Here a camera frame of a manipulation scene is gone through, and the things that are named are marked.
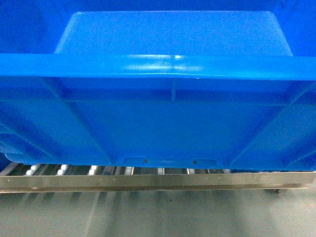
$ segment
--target crate base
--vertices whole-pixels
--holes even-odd
[[[55,52],[292,55],[268,11],[78,12]]]

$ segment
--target plastic crate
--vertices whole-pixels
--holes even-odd
[[[313,0],[0,2],[15,162],[316,170]]]

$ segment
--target metal rail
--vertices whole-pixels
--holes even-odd
[[[11,172],[0,176],[0,193],[281,190],[308,188],[306,184],[316,178],[316,172],[228,173],[223,170],[37,165],[36,172],[31,173],[35,166],[15,165],[17,171],[12,169],[12,165],[9,167],[7,170]]]

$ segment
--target floor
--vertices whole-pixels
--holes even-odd
[[[308,190],[0,195],[1,236],[316,236]]]

